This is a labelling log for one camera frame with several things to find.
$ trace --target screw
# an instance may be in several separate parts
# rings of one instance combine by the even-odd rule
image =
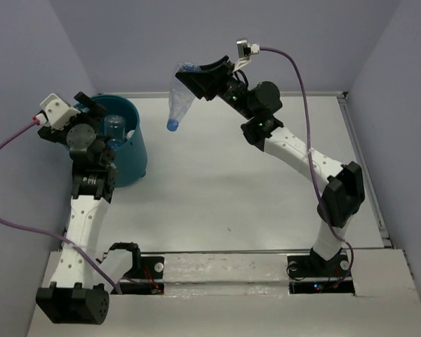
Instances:
[[[162,272],[163,271],[163,264],[158,262],[157,264],[154,265],[154,271],[155,272]]]
[[[291,272],[295,272],[296,270],[298,270],[298,267],[296,266],[296,261],[291,261],[291,262],[288,264],[288,269],[289,269]]]
[[[346,260],[343,260],[340,262],[340,268],[342,268],[343,270],[348,270],[349,269],[349,262]]]

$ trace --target wire connector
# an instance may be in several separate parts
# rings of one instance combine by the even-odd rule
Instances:
[[[260,52],[259,44],[250,44],[247,38],[237,40],[237,51],[239,52],[239,59],[234,64],[234,72],[240,70],[251,62],[251,56]]]
[[[43,112],[40,112],[33,117],[33,121],[37,121],[37,125],[42,125],[45,124],[48,120],[46,115]]]

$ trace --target black bracket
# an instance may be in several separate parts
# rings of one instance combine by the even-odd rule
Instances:
[[[93,195],[94,199],[105,199],[111,202],[114,193],[117,169],[114,166],[87,167],[78,163],[72,164],[72,197]]]
[[[145,270],[149,270],[152,274],[153,279],[163,279],[163,268],[159,270],[155,268],[157,263],[163,265],[165,258],[163,256],[142,256],[140,261],[140,268],[131,268],[125,274],[126,277],[130,279],[146,279]]]
[[[365,187],[360,165],[353,161],[343,165],[336,177],[329,178],[329,184],[324,188],[321,198],[329,212],[333,227],[343,228],[347,220],[353,216],[365,200]],[[321,205],[317,209],[320,218],[324,218]]]
[[[250,145],[256,146],[260,151],[264,150],[265,139],[272,136],[277,128],[282,128],[283,123],[271,116],[268,119],[253,117],[241,125],[243,136]]]
[[[162,295],[165,284],[156,283],[158,289],[153,289],[148,283],[134,284],[130,282],[120,283],[120,289],[123,295]]]
[[[313,251],[310,255],[290,255],[287,256],[287,271],[291,279],[317,278],[317,277],[337,277],[338,273],[345,275],[346,268],[342,267],[349,264],[348,257],[345,254],[337,254],[329,261],[318,264],[314,259],[320,258]]]
[[[334,287],[336,283],[336,279],[322,283],[291,281],[288,284],[288,291],[290,295],[302,293],[356,293],[353,281],[343,281]]]
[[[133,266],[130,270],[139,270],[141,263],[142,263],[142,257],[140,255],[140,248],[138,244],[131,243],[125,243],[125,242],[119,242],[116,244],[113,244],[111,248],[109,248],[110,251],[117,251],[117,250],[124,250],[129,251],[133,255]]]

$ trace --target black mounting plate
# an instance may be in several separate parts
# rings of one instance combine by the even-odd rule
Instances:
[[[289,255],[287,256],[288,262],[288,275],[291,279],[302,279],[308,277],[337,277],[337,268],[338,272],[341,275],[345,275],[346,271],[344,268],[340,267],[340,263],[349,263],[348,257],[345,254],[340,254],[335,257],[332,267],[328,267],[324,270],[317,270],[310,261],[310,255]]]
[[[291,281],[288,285],[288,290],[291,295],[302,293],[356,293],[352,281],[343,281],[334,288],[335,283],[336,280],[322,283]]]
[[[154,269],[154,266],[157,263],[164,263],[165,258],[163,256],[142,256],[140,269],[130,269],[125,276],[130,279],[146,279],[145,268],[148,267],[148,270],[151,272],[153,279],[163,279],[163,270],[157,272]]]

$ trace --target white floor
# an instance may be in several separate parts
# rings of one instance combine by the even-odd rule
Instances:
[[[117,189],[99,238],[137,242],[143,251],[309,249],[319,217],[309,181],[249,145],[245,119],[221,100],[197,100],[179,129],[166,129],[167,98],[132,100],[148,152],[147,175]],[[355,160],[335,97],[309,98],[313,147],[334,159]],[[302,98],[283,98],[276,113],[305,139]],[[382,247],[367,199],[347,238],[354,247]]]

